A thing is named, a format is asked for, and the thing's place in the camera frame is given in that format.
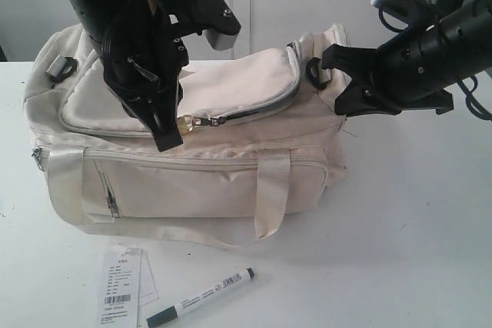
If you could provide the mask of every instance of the white bag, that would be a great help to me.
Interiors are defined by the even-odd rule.
[[[255,236],[238,242],[234,225],[234,242],[271,236],[285,213],[315,209],[346,172],[334,99],[348,77],[332,71],[324,91],[305,78],[306,62],[334,42],[347,44],[340,25],[286,50],[183,73],[178,115],[221,125],[159,153],[106,88],[81,26],[54,35],[36,58],[25,113],[55,211],[90,234],[231,247],[225,218],[253,217]],[[77,59],[78,70],[52,86],[45,72],[59,55]]]

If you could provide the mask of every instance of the bag handle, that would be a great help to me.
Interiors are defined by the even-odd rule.
[[[254,212],[256,238],[242,245],[227,244],[190,227],[173,226],[172,218],[112,218],[111,223],[94,222],[83,211],[84,151],[85,147],[59,145],[52,148],[46,166],[46,181],[52,205],[58,216],[88,234],[186,241],[232,249],[270,237],[277,232],[284,219],[291,173],[289,150],[258,152]]]

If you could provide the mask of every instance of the pen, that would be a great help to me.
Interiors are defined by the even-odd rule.
[[[195,310],[197,307],[207,303],[208,301],[212,301],[215,297],[222,295],[226,290],[231,290],[231,287],[240,286],[245,284],[249,280],[252,280],[254,277],[254,272],[251,268],[247,268],[242,272],[236,273],[225,280],[222,280],[219,283],[216,283],[214,286],[209,289],[196,294],[189,299],[181,301],[174,306],[167,308],[166,310],[155,314],[147,319],[148,328],[156,328],[163,324],[169,323],[172,320],[179,318],[180,316],[189,313],[192,310]]]

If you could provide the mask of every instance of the white table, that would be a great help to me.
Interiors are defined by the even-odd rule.
[[[30,158],[21,83],[29,63],[0,64],[0,327],[93,326],[109,237],[60,220]],[[478,92],[492,109],[492,81]],[[258,278],[173,327],[490,327],[492,125],[456,110],[350,119],[348,177],[319,210],[289,216],[271,239],[237,252],[137,240],[160,300],[253,267]]]

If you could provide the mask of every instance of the tag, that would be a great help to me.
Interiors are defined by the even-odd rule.
[[[141,272],[140,272],[140,297],[138,305],[144,306],[159,298],[157,288],[155,287],[154,276],[152,275],[151,266],[148,262],[147,254],[141,255]]]
[[[115,246],[105,254],[96,326],[138,325],[141,249]]]

